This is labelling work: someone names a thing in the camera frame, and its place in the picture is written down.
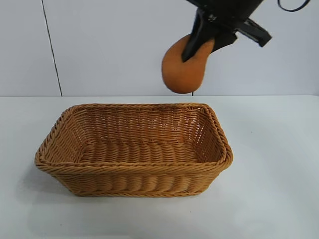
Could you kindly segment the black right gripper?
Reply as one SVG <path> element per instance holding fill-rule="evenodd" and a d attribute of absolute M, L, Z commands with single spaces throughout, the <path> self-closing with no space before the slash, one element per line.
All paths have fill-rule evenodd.
<path fill-rule="evenodd" d="M 250 15 L 262 3 L 261 0 L 191 0 L 197 7 L 191 34 L 182 53 L 186 62 L 209 40 L 215 40 L 212 53 L 233 44 L 240 32 L 265 46 L 271 35 L 263 27 L 250 19 Z"/>

